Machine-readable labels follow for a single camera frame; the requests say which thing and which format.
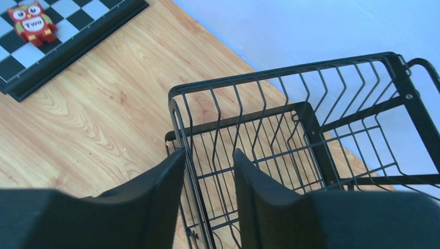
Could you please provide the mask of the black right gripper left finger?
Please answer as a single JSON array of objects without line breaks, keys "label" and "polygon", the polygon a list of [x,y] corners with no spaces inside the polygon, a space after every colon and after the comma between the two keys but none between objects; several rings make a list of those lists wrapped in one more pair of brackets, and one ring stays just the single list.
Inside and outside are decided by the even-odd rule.
[{"label": "black right gripper left finger", "polygon": [[1,190],[1,248],[172,248],[185,151],[96,197]]}]

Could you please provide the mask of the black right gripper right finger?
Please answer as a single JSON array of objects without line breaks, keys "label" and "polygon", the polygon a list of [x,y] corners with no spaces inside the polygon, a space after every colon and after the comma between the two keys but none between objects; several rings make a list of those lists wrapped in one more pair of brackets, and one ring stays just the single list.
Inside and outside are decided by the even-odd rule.
[{"label": "black right gripper right finger", "polygon": [[439,205],[424,194],[298,194],[233,152],[242,248],[439,248]]}]

